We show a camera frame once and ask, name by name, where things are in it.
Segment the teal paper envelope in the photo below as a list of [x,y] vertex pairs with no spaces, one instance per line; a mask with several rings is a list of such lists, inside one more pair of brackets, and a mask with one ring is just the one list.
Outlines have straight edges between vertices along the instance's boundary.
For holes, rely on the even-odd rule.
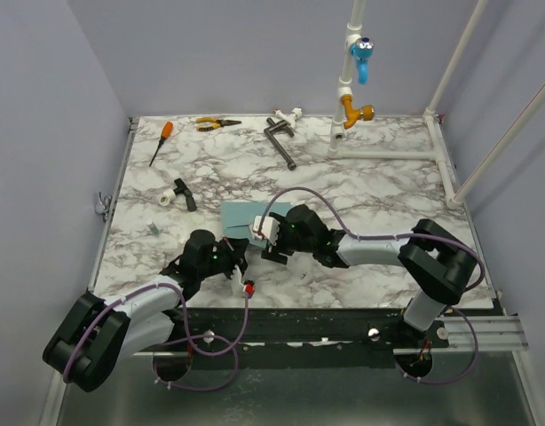
[[222,234],[227,239],[247,239],[250,244],[264,248],[268,240],[253,231],[258,228],[266,202],[223,201],[221,203]]

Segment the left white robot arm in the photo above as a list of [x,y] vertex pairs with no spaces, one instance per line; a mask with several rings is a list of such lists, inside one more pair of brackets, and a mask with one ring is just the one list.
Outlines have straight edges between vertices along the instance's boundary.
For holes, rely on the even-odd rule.
[[101,298],[80,296],[43,350],[43,362],[62,374],[65,383],[96,390],[118,361],[149,346],[167,351],[185,340],[184,327],[170,315],[184,306],[207,279],[231,279],[247,269],[248,239],[216,239],[195,230],[182,253],[152,280],[127,293]]

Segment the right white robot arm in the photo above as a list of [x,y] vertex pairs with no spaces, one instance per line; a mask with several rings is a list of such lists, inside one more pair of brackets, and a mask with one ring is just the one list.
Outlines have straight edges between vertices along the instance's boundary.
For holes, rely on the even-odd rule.
[[315,212],[298,205],[284,216],[272,212],[255,217],[251,232],[265,242],[262,258],[280,264],[298,252],[328,268],[404,267],[420,288],[396,328],[399,341],[409,348],[426,341],[438,315],[460,302],[475,269],[480,280],[485,276],[477,254],[430,219],[398,236],[353,236],[329,229]]

